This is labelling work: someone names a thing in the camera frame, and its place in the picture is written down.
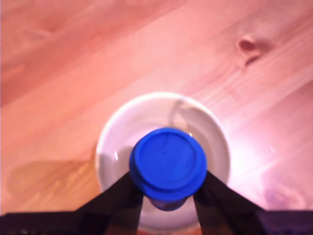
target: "bottle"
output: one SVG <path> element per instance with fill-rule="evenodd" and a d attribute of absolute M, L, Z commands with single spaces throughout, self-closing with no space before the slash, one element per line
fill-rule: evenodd
<path fill-rule="evenodd" d="M 130 156 L 135 185 L 163 211 L 181 207 L 201 187 L 206 171 L 206 156 L 200 144 L 175 128 L 150 132 Z"/>

